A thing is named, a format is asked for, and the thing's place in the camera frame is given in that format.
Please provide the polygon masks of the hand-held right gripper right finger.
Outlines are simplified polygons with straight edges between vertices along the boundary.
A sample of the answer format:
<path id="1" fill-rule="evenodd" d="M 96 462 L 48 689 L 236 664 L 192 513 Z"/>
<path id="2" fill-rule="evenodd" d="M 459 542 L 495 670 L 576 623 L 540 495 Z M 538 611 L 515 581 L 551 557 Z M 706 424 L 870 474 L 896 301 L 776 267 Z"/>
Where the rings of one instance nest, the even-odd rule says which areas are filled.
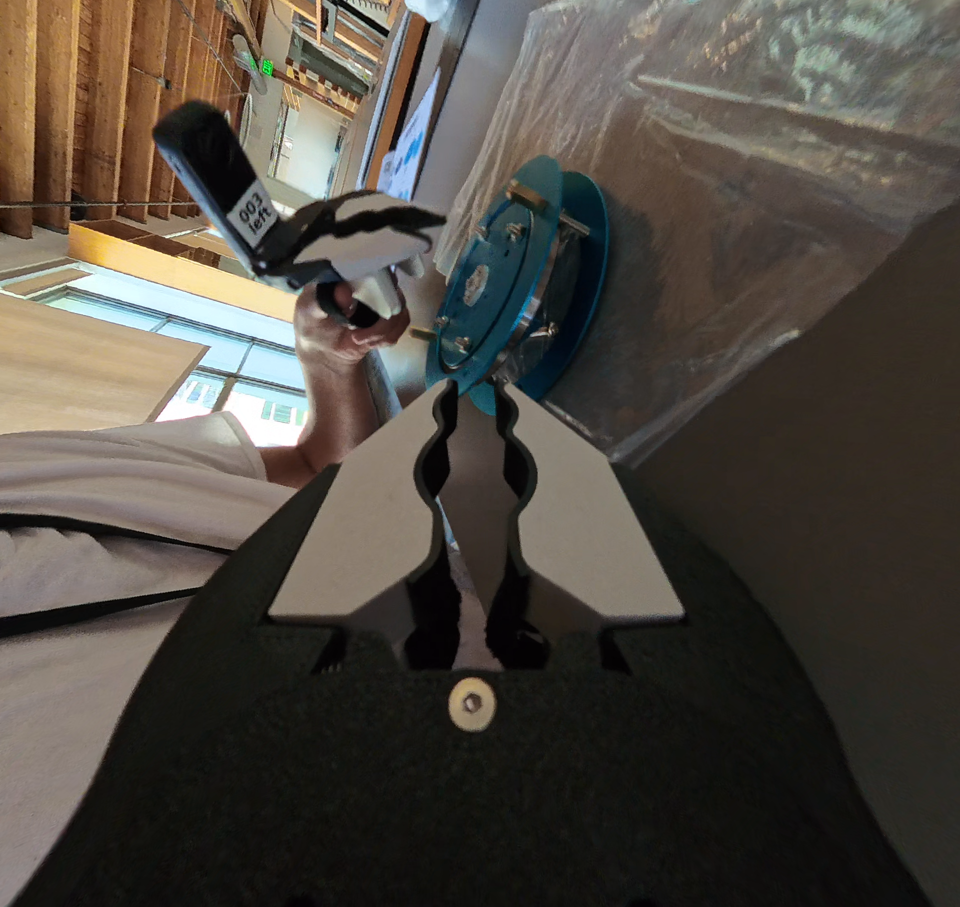
<path id="1" fill-rule="evenodd" d="M 685 607 L 608 459 L 516 385 L 495 388 L 503 477 L 516 497 L 486 644 L 543 669 L 567 637 L 680 624 Z"/>

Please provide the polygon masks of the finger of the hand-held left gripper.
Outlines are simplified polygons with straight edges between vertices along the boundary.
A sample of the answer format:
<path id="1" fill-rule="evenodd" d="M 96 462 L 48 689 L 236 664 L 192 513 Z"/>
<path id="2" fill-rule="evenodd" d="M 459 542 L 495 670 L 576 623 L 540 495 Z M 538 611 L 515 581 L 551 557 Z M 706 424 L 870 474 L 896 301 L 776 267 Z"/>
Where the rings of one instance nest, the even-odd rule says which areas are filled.
<path id="1" fill-rule="evenodd" d="M 381 226 L 341 238 L 321 236 L 297 253 L 293 263 L 297 267 L 328 264 L 342 279 L 362 279 L 429 253 L 432 242 L 431 235 L 422 231 Z"/>
<path id="2" fill-rule="evenodd" d="M 378 191 L 345 193 L 320 203 L 321 230 L 428 230 L 446 222 L 444 214 Z"/>

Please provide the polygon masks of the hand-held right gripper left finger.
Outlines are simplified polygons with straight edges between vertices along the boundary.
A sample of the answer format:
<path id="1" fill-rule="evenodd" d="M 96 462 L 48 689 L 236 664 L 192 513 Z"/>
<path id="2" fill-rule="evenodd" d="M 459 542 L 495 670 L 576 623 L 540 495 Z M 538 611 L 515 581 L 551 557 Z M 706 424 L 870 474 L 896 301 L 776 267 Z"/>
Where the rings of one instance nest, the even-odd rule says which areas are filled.
<path id="1" fill-rule="evenodd" d="M 271 621 L 375 633 L 414 669 L 447 670 L 460 643 L 438 494 L 459 391 L 450 380 L 349 453 L 270 606 Z"/>

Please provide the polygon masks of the blue round turntable assembly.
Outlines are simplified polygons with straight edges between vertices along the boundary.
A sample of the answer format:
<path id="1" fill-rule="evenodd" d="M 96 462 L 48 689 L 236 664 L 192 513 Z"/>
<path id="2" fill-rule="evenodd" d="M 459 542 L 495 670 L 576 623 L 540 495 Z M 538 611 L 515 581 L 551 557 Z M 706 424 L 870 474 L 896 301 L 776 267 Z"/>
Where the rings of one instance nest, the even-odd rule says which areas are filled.
<path id="1" fill-rule="evenodd" d="M 547 202 L 511 203 L 512 179 Z M 474 219 L 448 278 L 427 348 L 425 385 L 450 380 L 482 413 L 496 387 L 543 400 L 574 361 L 606 279 L 610 221 L 599 186 L 547 155 L 525 163 Z"/>

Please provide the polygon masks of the person's left forearm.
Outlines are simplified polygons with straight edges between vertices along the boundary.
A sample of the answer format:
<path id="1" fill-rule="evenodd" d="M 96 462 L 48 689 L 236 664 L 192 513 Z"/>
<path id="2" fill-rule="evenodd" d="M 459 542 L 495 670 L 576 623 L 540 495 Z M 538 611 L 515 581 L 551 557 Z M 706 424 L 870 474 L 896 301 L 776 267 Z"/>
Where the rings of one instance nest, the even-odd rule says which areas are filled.
<path id="1" fill-rule="evenodd" d="M 308 416 L 292 446 L 261 448 L 268 482 L 300 490 L 339 465 L 378 430 L 378 413 L 358 351 L 338 354 L 298 349 Z"/>

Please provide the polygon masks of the grey desk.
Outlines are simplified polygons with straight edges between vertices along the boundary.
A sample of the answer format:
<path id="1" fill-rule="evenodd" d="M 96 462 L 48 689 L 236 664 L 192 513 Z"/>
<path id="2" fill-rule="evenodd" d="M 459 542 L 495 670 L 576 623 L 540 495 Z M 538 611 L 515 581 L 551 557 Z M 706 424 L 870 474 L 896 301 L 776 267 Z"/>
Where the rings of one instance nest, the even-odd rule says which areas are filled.
<path id="1" fill-rule="evenodd" d="M 449 215 L 529 16 L 482 0 L 416 199 Z M 417 324 L 445 290 L 409 286 Z M 935 905 L 958 905 L 958 202 L 631 468 L 772 614 Z"/>

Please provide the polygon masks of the person's left hand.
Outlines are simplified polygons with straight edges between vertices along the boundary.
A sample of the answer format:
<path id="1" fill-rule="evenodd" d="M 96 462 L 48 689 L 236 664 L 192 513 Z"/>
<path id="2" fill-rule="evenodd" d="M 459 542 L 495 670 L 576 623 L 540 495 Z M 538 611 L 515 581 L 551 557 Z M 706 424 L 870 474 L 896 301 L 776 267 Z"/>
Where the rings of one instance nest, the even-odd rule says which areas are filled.
<path id="1" fill-rule="evenodd" d="M 344 373 L 374 350 L 395 346 L 410 325 L 410 313 L 401 288 L 396 288 L 401 310 L 368 328 L 339 324 L 322 309 L 316 285 L 306 286 L 294 306 L 295 353 L 305 369 L 323 366 Z"/>

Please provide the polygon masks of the clear plastic bag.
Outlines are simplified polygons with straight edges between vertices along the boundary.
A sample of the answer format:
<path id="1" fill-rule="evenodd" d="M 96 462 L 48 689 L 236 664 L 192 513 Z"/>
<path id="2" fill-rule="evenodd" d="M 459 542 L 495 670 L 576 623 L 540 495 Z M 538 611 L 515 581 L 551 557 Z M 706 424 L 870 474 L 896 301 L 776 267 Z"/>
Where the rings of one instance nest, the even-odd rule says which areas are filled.
<path id="1" fill-rule="evenodd" d="M 959 0 L 559 0 L 440 238 L 546 155 L 610 218 L 596 319 L 546 405 L 636 466 L 958 203 Z"/>

